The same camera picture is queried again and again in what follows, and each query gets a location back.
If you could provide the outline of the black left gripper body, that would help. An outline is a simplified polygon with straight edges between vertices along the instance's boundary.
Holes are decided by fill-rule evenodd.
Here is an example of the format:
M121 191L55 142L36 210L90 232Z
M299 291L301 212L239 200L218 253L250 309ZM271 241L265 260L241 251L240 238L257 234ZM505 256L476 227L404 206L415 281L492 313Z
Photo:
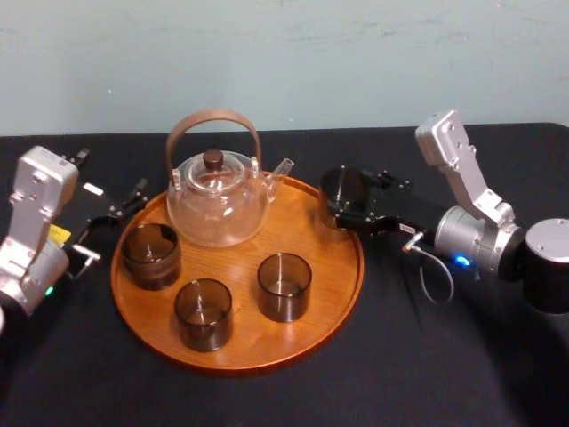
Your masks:
M63 250L81 244L96 228L119 224L118 203L91 183L79 183L52 221L49 239Z

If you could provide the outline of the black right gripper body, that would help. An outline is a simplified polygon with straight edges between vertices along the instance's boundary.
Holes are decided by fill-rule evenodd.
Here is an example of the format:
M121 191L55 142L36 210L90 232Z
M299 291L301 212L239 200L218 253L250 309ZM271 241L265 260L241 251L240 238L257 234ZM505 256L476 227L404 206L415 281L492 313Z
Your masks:
M422 232L425 243L433 243L440 223L440 206L397 185L372 191L372 232Z

